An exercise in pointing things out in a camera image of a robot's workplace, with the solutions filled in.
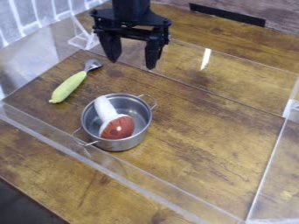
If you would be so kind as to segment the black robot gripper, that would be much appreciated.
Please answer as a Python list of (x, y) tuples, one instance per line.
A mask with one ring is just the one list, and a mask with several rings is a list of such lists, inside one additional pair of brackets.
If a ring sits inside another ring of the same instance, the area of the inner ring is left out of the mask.
[(169, 42), (170, 20), (150, 10), (150, 0), (112, 0), (112, 7), (93, 10), (93, 32), (106, 58), (116, 62), (121, 54), (121, 38), (146, 41), (145, 66), (152, 70), (160, 59), (162, 45)]

